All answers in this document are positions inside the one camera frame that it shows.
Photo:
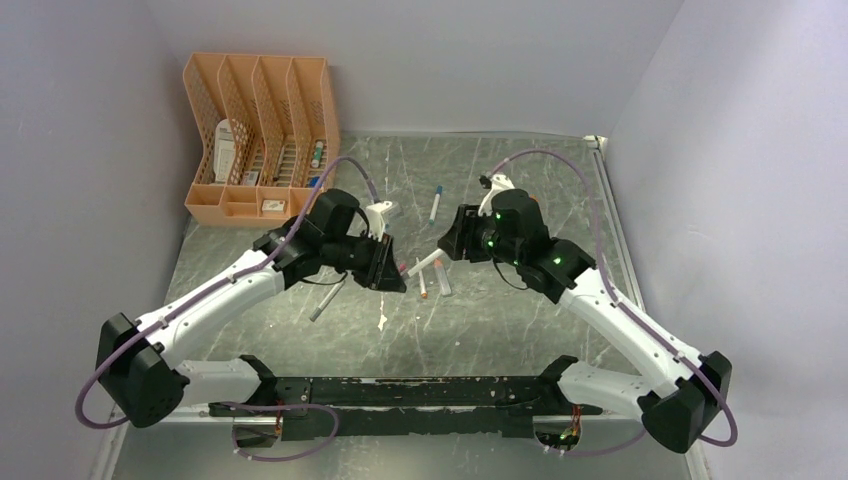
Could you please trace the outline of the white marker orange end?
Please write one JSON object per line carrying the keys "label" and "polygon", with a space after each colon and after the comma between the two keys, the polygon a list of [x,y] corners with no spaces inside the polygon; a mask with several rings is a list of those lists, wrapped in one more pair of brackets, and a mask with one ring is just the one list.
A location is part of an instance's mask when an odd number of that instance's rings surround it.
{"label": "white marker orange end", "polygon": [[427,299],[428,296],[429,296],[428,289],[427,289],[427,282],[425,280],[425,276],[424,276],[424,273],[423,273],[422,270],[418,271],[417,278],[418,278],[418,284],[419,284],[420,297],[422,299]]}

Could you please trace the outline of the white pen teal cap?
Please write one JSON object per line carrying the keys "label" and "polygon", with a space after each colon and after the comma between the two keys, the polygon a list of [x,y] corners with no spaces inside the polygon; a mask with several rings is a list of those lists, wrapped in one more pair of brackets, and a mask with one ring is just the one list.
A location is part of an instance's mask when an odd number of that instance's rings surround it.
{"label": "white pen teal cap", "polygon": [[433,202],[428,215],[428,224],[433,225],[437,219],[438,211],[440,207],[441,197],[443,193],[443,186],[438,185],[435,189]]}

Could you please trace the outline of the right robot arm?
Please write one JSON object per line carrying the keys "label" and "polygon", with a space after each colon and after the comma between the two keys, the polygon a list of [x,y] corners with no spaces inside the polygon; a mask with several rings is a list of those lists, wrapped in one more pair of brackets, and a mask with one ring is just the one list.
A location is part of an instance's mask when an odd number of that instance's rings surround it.
{"label": "right robot arm", "polygon": [[619,294],[589,253],[550,235],[526,191],[492,191],[486,200],[458,206],[439,249],[453,261],[514,268],[524,289],[586,321],[637,371],[573,361],[541,385],[542,406],[553,414],[574,404],[619,413],[639,421],[666,449],[688,452],[726,404],[730,360],[719,351],[699,352]]}

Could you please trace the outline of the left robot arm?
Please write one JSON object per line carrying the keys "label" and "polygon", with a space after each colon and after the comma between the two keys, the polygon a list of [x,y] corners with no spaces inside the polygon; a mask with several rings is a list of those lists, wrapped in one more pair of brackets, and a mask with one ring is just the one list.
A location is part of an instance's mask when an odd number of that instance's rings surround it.
{"label": "left robot arm", "polygon": [[318,194],[303,218],[268,231],[185,296],[135,320],[122,313],[106,320],[98,340],[98,383],[137,428],[179,407],[219,401],[237,402],[254,416],[268,413],[277,400],[276,378],[255,357],[203,363],[189,354],[203,336],[324,267],[365,289],[405,292],[389,232],[398,211],[391,201],[361,206],[340,189]]}

